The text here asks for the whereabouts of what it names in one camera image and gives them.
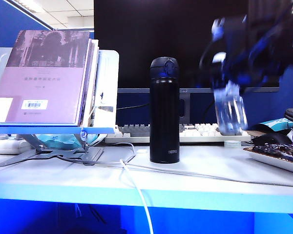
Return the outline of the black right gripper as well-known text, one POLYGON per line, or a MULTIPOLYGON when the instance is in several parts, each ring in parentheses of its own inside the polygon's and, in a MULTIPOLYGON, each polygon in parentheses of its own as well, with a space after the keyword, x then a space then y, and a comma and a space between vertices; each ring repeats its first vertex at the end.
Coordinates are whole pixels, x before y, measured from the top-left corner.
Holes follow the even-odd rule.
POLYGON ((239 85, 240 93, 261 85, 262 75, 248 66, 247 17, 218 18, 211 27, 211 41, 200 58, 200 70, 211 81, 213 90, 225 88, 231 81, 239 85))

